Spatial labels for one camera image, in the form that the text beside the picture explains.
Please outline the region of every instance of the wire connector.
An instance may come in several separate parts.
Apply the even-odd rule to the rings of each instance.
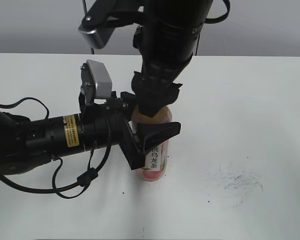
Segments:
[[[90,185],[90,183],[98,177],[98,172],[95,168],[90,168],[84,174],[77,177],[76,181],[81,187]]]

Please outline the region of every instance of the gray wall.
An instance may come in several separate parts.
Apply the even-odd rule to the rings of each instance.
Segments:
[[[199,55],[300,56],[300,0],[230,1],[226,21],[205,25]],[[225,11],[222,0],[214,0],[209,17]],[[82,17],[81,0],[0,0],[0,53],[88,54],[77,32]],[[116,29],[97,53],[138,54],[135,28]]]

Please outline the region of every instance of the white tabletop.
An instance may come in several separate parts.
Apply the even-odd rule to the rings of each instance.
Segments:
[[[0,54],[0,103],[36,97],[51,117],[78,113],[87,59],[104,62],[117,92],[141,67],[140,56]],[[73,200],[0,182],[0,240],[300,240],[300,57],[194,57],[176,82],[170,109],[182,130],[162,179],[138,180],[116,146]],[[11,112],[45,115],[31,101]],[[73,183],[88,155],[65,157],[57,184]],[[49,188],[58,164],[11,179]]]

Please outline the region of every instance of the yellow warning label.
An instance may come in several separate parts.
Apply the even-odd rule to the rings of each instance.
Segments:
[[[64,132],[68,148],[79,146],[80,142],[75,115],[64,116],[63,122],[65,124]]]

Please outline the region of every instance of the plastic bottle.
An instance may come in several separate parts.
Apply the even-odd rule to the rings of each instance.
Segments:
[[[132,116],[132,127],[136,129],[137,124],[164,124],[172,121],[171,111],[167,106],[164,106],[154,117],[148,117],[139,113],[138,106],[135,107]],[[168,143],[165,141],[155,147],[145,158],[144,168],[135,170],[136,175],[148,182],[160,179],[166,170],[168,159]]]

